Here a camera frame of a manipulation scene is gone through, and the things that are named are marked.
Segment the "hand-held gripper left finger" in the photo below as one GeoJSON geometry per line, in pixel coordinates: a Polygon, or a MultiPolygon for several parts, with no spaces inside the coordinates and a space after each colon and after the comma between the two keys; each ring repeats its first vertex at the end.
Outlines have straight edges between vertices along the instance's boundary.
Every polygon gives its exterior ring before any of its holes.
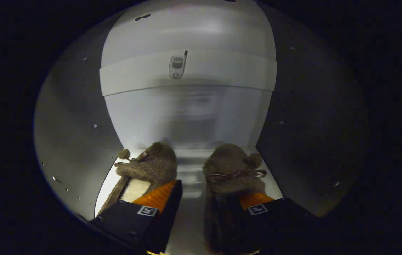
{"type": "Polygon", "coordinates": [[[182,194],[182,182],[170,181],[133,202],[115,202],[89,225],[134,254],[162,254],[182,194]]]}

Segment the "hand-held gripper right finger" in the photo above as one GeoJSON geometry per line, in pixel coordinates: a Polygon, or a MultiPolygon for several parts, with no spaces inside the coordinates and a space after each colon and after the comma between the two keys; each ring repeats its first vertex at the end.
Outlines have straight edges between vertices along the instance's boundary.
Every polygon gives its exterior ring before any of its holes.
{"type": "Polygon", "coordinates": [[[317,218],[291,199],[253,193],[241,196],[240,205],[240,243],[247,254],[315,253],[317,218]]]}

